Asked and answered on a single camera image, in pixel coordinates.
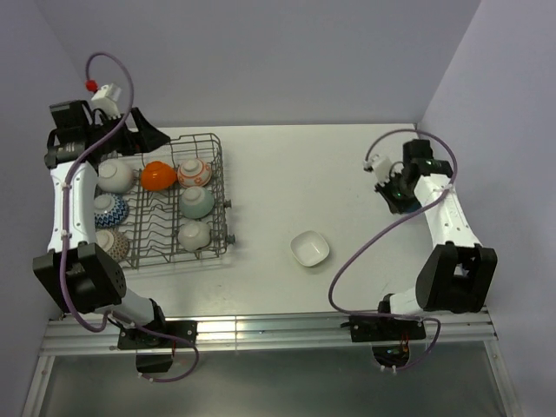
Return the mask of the white bowl orange outside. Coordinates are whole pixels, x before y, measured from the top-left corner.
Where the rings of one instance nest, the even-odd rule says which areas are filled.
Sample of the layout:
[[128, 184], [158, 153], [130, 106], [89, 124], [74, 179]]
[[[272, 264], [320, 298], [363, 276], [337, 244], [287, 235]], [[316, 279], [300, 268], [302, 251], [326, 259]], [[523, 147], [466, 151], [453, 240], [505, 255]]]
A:
[[161, 161], [149, 162], [141, 173], [141, 185], [148, 191], [161, 191], [176, 182], [175, 170]]

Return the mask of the pale teal bowl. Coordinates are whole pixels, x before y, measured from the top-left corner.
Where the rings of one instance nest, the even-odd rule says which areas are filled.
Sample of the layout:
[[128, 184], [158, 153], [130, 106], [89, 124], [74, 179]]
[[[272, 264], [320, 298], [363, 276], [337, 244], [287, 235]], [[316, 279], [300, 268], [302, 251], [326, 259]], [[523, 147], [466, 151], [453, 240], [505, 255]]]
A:
[[215, 206], [215, 198], [204, 187], [185, 189], [179, 199], [179, 210], [188, 219], [198, 220], [207, 216]]

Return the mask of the plain white round bowl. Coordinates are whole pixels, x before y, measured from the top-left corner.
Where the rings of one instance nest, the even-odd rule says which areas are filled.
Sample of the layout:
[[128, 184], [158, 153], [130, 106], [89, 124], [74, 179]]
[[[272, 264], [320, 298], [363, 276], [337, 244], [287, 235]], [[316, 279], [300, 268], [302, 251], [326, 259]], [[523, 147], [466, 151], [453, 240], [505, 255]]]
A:
[[119, 159], [109, 159], [98, 166], [98, 187], [104, 192], [125, 194], [133, 182], [132, 168]]

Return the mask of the small flower shaped dish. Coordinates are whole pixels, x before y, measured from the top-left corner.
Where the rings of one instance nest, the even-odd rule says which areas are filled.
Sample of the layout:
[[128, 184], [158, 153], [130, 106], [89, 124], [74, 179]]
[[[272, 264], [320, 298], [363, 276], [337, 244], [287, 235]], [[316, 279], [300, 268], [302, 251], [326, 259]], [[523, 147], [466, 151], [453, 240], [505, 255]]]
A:
[[177, 240], [189, 252], [208, 246], [211, 242], [211, 229], [206, 222], [188, 221], [178, 232]]

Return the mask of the orange floral pattern bowl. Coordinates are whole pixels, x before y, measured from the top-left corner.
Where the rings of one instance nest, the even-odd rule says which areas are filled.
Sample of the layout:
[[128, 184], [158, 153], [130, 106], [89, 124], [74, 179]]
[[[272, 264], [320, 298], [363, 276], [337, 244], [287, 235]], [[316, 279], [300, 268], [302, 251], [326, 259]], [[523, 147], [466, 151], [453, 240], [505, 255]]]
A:
[[212, 177], [212, 168], [201, 158], [189, 158], [180, 163], [176, 174], [184, 188], [203, 187]]

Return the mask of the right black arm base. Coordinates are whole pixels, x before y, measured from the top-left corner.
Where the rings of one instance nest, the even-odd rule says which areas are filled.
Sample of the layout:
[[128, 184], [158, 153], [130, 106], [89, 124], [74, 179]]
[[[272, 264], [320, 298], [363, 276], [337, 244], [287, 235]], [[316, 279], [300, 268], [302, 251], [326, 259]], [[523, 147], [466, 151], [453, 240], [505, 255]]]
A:
[[389, 310], [351, 314], [341, 325], [352, 342], [420, 341], [426, 338], [424, 326], [415, 320], [389, 316]]

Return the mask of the brown geometric pattern bowl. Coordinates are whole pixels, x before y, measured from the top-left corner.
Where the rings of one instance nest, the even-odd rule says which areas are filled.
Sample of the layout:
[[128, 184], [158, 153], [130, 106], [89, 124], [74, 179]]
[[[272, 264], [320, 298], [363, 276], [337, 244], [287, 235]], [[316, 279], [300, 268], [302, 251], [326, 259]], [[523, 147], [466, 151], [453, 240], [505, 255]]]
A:
[[115, 261], [123, 261], [129, 252], [129, 240], [115, 229], [96, 231], [96, 243]]

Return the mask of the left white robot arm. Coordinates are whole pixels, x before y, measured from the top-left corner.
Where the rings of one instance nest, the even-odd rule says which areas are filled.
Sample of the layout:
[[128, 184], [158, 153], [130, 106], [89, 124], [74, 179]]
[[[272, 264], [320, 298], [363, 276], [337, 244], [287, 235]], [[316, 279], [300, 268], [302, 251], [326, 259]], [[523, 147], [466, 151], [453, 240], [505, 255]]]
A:
[[162, 308], [128, 289], [120, 264], [96, 239], [94, 200], [97, 169], [110, 153], [133, 156], [169, 142], [142, 112], [130, 106], [120, 116], [101, 119], [84, 100], [50, 106], [55, 127], [47, 139], [44, 163], [54, 188], [52, 234], [32, 269], [51, 299], [91, 333], [113, 321], [150, 347], [169, 336]]

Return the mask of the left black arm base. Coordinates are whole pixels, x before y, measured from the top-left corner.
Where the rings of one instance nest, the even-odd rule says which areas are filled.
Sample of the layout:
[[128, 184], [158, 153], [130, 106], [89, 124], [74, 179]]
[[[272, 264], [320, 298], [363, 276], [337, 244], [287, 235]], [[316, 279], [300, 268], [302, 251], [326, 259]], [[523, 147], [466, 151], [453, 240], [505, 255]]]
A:
[[[136, 371], [140, 378], [157, 383], [174, 382], [190, 376], [200, 362], [196, 346], [197, 321], [159, 321], [143, 328], [133, 328], [116, 319], [109, 322], [119, 328], [117, 349], [136, 352]], [[178, 348], [191, 348], [193, 363], [183, 374], [163, 377], [174, 365]]]

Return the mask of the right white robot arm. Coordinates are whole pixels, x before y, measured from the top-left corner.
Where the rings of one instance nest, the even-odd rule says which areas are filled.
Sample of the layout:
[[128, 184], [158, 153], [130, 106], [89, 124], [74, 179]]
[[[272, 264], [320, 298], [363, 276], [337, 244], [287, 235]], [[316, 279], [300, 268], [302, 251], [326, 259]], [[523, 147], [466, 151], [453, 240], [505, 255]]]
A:
[[383, 156], [372, 156], [367, 169], [376, 177], [375, 191], [391, 213], [424, 211], [433, 250], [412, 288], [388, 295], [389, 309], [376, 317], [380, 335], [393, 339], [406, 327], [404, 315], [448, 311], [477, 313], [484, 304], [497, 266], [494, 249], [482, 245], [472, 231], [453, 185], [448, 161], [434, 158], [428, 140], [402, 147], [401, 171]]

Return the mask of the white square bowl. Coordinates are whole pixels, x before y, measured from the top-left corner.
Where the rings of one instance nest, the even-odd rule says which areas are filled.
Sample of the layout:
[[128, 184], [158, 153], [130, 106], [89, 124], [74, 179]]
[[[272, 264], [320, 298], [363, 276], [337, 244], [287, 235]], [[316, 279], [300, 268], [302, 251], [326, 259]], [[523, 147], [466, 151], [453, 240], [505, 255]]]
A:
[[312, 268], [325, 261], [330, 247], [325, 238], [316, 231], [300, 233], [290, 242], [293, 257], [305, 268]]

